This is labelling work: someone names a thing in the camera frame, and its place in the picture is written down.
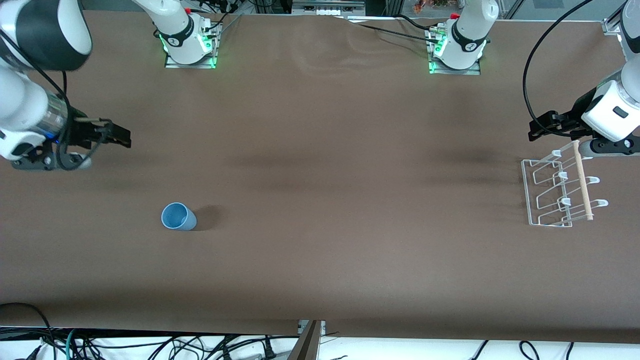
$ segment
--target tabletop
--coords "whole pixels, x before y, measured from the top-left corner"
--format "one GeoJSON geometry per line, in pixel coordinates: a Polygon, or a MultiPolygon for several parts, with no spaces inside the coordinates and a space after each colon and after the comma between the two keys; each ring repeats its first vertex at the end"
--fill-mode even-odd
{"type": "MultiPolygon", "coordinates": [[[[482,74],[445,76],[424,42],[306,16],[243,16],[217,69],[164,69],[144,13],[85,15],[69,99],[132,148],[71,173],[0,163],[0,300],[65,327],[640,340],[640,163],[585,164],[611,203],[595,221],[527,224],[520,160],[566,141],[527,141],[522,70],[550,23],[498,21],[482,74]],[[162,226],[174,201],[195,231],[162,226]]],[[[564,112],[623,62],[598,23],[562,24],[532,106],[564,112]]]]}

